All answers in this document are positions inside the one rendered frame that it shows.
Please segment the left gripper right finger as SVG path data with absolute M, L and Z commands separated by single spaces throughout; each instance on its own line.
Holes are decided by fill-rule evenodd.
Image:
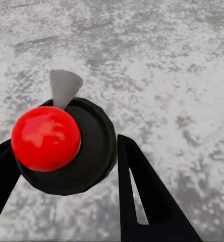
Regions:
M 137 143 L 117 142 L 121 242 L 203 242 Z M 129 168 L 149 225 L 137 222 Z

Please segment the insectifuge atomizer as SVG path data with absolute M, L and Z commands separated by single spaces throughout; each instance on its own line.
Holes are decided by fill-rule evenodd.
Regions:
M 101 107 L 75 97 L 84 80 L 74 72 L 49 72 L 52 99 L 24 113 L 11 136 L 22 176 L 50 195 L 86 192 L 117 163 L 114 124 Z

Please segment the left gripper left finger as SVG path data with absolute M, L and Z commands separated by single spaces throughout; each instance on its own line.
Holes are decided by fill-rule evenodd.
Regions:
M 9 139 L 0 144 L 0 215 L 20 175 Z

